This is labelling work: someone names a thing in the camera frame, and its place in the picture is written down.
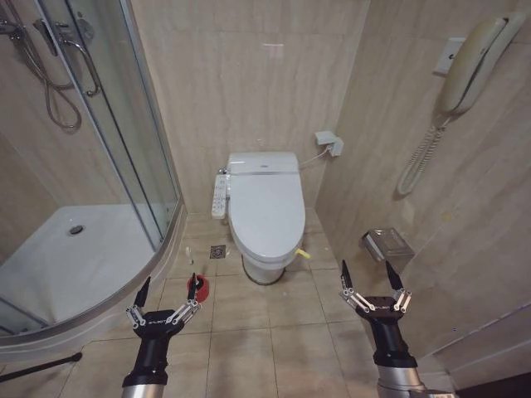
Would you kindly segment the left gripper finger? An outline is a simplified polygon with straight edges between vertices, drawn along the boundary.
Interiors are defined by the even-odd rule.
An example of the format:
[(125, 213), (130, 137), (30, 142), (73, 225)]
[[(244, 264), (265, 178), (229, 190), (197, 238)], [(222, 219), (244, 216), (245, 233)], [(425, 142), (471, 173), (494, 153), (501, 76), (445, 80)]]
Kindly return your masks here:
[(133, 329), (143, 327), (146, 324), (143, 307), (148, 297), (150, 281), (151, 278), (148, 277), (142, 288), (137, 292), (134, 303), (125, 310), (126, 316), (131, 322)]
[(190, 319), (195, 315), (195, 313), (200, 309), (201, 305), (197, 301), (197, 286), (198, 278), (195, 273), (192, 274), (192, 277), (188, 281), (188, 296), (185, 304), (179, 307), (173, 312), (170, 316), (170, 323), (173, 326), (182, 324), (186, 325)]

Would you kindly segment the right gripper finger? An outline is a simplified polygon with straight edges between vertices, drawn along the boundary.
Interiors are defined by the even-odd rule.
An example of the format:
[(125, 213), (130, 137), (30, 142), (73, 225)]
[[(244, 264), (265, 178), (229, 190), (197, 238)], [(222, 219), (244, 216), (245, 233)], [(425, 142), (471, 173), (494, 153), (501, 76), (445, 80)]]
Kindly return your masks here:
[(389, 283), (394, 291), (393, 310), (406, 312), (412, 299), (412, 293), (404, 288), (399, 274), (389, 261), (386, 261), (386, 270)]
[(348, 270), (346, 261), (341, 262), (341, 283), (342, 290), (340, 297), (353, 309), (360, 308), (364, 313), (371, 312), (371, 304), (353, 288), (353, 282)]

